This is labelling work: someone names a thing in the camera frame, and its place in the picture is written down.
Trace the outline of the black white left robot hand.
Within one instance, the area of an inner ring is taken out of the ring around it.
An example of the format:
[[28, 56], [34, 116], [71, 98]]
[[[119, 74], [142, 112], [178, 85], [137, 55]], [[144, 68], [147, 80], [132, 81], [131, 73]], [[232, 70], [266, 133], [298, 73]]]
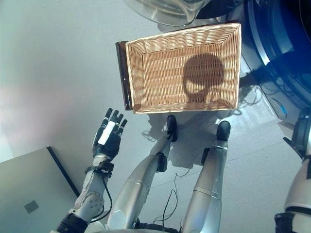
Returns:
[[107, 156], [112, 161], [117, 156], [126, 124], [127, 119], [123, 119], [123, 114], [120, 114], [118, 110], [113, 111], [112, 108], [107, 110], [93, 140], [93, 158]]

